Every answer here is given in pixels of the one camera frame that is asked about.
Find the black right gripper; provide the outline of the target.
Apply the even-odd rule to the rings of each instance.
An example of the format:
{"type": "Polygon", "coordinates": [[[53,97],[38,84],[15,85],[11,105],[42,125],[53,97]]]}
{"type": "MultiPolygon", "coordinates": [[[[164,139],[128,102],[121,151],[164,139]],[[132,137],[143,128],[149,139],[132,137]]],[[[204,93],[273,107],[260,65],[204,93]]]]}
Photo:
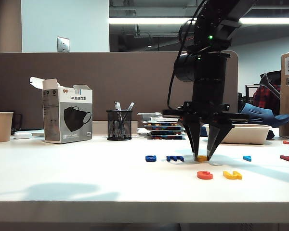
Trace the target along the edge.
{"type": "Polygon", "coordinates": [[[216,148],[226,137],[229,131],[235,126],[232,122],[246,123],[249,121],[248,114],[225,113],[229,111],[230,105],[226,103],[214,104],[200,102],[184,102],[181,107],[176,109],[165,109],[162,111],[163,117],[181,118],[182,124],[190,140],[194,160],[197,160],[200,137],[200,121],[209,124],[207,158],[211,159],[216,148]]]}

